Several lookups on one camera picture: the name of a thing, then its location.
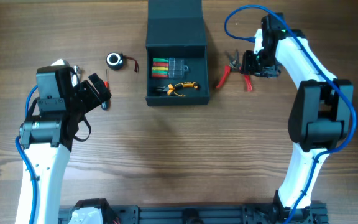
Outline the red handled snips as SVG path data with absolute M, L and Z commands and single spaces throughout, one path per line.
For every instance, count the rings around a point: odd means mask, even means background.
M 237 72 L 243 75 L 247 91 L 252 91 L 253 86 L 250 76 L 248 74 L 243 73 L 242 71 L 242 64 L 239 61 L 239 51 L 236 49 L 233 55 L 229 52 L 225 52 L 225 55 L 229 59 L 229 64 L 224 67 L 223 76 L 218 81 L 218 84 L 215 86 L 215 89 L 221 89 L 224 86 L 229 75 L 232 72 Z

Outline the black white round coil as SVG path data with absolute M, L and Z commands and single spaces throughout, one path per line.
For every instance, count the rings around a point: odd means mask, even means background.
M 132 60 L 135 62 L 134 71 L 137 73 L 139 71 L 139 64 L 136 59 L 133 57 L 129 57 L 124 55 L 122 52 L 111 52 L 106 57 L 106 64 L 107 66 L 114 71 L 120 70 L 124 67 L 126 60 Z

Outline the clear case coloured screwdrivers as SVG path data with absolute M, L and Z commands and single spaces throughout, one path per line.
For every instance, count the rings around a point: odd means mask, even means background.
M 189 70 L 188 65 L 182 58 L 153 58 L 151 77 L 180 79 Z

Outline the orange black pliers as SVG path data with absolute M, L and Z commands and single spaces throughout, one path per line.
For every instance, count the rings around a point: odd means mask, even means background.
M 167 86 L 155 87 L 153 91 L 156 93 L 164 93 L 168 96 L 184 97 L 185 95 L 177 93 L 177 90 L 182 90 L 185 88 L 198 90 L 200 88 L 200 84 L 197 82 L 181 82 L 177 84 L 168 84 Z

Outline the silver wrench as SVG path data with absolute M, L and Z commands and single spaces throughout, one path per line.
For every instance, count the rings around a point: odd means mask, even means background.
M 72 85 L 76 86 L 77 84 L 79 84 L 80 82 L 80 77 L 81 77 L 81 69 L 79 68 L 79 66 L 74 65 L 73 66 L 74 69 L 74 74 L 71 76 L 72 77 Z

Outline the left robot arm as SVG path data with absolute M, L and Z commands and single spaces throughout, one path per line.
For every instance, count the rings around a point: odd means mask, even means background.
M 86 114 L 111 98 L 103 80 L 92 74 L 73 84 L 77 76 L 69 65 L 42 67 L 36 73 L 39 95 L 29 96 L 25 120 L 15 139 L 23 161 L 16 223 L 56 223 L 65 169 L 76 134 Z

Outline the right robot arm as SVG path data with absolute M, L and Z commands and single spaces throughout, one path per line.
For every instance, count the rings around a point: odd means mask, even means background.
M 293 152 L 270 217 L 274 223 L 301 223 L 311 214 L 311 192 L 324 161 L 354 131 L 354 87 L 322 66 L 302 31 L 290 29 L 281 13 L 262 18 L 254 43 L 244 52 L 242 72 L 275 78 L 284 68 L 297 89 L 288 119 Z

